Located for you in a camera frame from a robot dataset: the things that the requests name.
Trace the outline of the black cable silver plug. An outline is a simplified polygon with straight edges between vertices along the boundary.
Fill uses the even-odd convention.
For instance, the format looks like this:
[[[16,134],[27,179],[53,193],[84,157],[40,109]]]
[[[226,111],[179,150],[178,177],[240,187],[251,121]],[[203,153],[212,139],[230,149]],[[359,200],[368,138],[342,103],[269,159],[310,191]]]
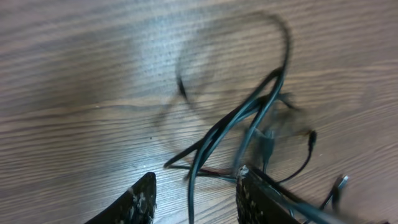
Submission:
[[[332,206],[332,210],[335,214],[339,212],[339,203],[341,198],[341,192],[348,181],[348,176],[338,177],[329,191],[326,199],[322,202],[319,207],[314,207],[304,199],[299,198],[293,193],[289,192],[286,188],[278,184],[267,174],[263,173],[257,168],[253,168],[251,171],[260,181],[262,185],[261,190],[267,191],[266,187],[271,189],[272,193],[266,193],[273,202],[281,205],[283,208],[290,211],[299,212],[305,219],[305,223],[345,223],[341,219],[334,215],[330,215],[325,211],[327,205]]]

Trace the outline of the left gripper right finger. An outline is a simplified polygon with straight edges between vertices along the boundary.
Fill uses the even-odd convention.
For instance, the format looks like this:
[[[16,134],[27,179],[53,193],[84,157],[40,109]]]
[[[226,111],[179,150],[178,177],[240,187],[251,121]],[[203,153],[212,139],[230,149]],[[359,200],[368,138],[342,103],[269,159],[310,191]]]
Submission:
[[[289,201],[247,166],[236,175],[236,205],[240,224],[300,224]]]

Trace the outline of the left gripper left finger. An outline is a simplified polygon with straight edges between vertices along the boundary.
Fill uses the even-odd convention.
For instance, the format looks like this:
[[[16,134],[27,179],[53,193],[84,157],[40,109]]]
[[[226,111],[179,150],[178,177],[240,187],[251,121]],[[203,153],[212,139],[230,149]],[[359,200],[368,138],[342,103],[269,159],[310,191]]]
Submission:
[[[155,173],[147,172],[86,224],[153,224],[156,183]]]

